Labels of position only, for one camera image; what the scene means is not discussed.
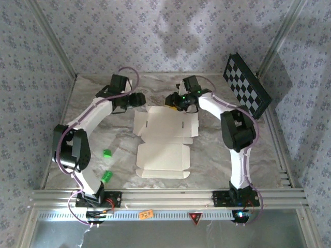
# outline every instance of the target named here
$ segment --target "red warning triangle sticker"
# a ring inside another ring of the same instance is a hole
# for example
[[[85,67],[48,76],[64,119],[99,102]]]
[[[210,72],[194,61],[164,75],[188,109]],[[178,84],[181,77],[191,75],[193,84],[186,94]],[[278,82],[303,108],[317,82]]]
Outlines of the red warning triangle sticker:
[[[201,219],[202,212],[189,213],[189,215],[193,220],[194,224],[197,225]]]

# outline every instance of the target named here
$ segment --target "checkerboard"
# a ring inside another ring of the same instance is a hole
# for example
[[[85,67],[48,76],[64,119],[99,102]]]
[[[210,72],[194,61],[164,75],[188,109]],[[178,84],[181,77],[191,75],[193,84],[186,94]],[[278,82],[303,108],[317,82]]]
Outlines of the checkerboard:
[[[271,103],[271,97],[238,53],[229,56],[223,77],[240,104],[248,108],[254,119],[259,119]]]

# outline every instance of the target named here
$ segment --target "blue floral wallpaper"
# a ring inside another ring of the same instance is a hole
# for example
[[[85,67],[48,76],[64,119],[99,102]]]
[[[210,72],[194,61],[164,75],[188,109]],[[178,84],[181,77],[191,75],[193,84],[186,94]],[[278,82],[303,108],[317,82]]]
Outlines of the blue floral wallpaper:
[[[263,79],[287,154],[331,247],[331,3],[308,1]]]
[[[0,247],[13,247],[73,80],[25,2],[0,7]]]
[[[40,0],[77,73],[221,72],[239,52],[256,71],[291,1]]]

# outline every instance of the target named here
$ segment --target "green block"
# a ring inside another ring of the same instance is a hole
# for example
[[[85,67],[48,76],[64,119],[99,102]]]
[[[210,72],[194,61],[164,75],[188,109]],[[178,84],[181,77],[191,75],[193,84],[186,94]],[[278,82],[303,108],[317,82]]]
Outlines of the green block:
[[[103,156],[104,156],[105,158],[111,158],[111,156],[112,156],[112,151],[109,150],[109,149],[105,149],[105,150],[103,150]]]
[[[107,170],[107,171],[104,172],[101,181],[103,183],[107,183],[107,182],[109,182],[109,180],[112,176],[113,176],[113,173],[110,172],[109,170]]]

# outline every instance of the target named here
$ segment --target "marble surface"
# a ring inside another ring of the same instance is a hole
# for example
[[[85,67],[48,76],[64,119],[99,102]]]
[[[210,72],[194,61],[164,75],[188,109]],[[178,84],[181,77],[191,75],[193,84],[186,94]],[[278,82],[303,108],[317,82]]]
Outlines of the marble surface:
[[[167,73],[143,74],[137,92],[146,96],[147,105],[163,106],[167,95],[176,90],[175,84],[188,75]],[[238,104],[229,86],[221,75],[209,75],[217,86],[217,96]],[[92,101],[96,92],[109,82],[109,76],[79,76],[69,102],[65,123],[76,118]],[[208,83],[199,79],[203,87],[211,89]],[[145,111],[144,107],[136,108]],[[89,166],[98,177],[105,170],[113,172],[106,188],[228,188],[231,176],[230,153],[222,141],[221,123],[206,111],[199,111],[199,136],[193,138],[191,150],[191,174],[186,179],[146,179],[136,175],[137,147],[143,141],[134,135],[134,109],[106,117],[89,137],[92,158]],[[253,147],[250,171],[253,184],[258,188],[281,186],[276,156],[269,129],[261,118],[260,139]],[[103,150],[110,149],[113,157],[103,157]],[[55,163],[51,164],[46,188],[73,188],[76,183],[64,175]]]

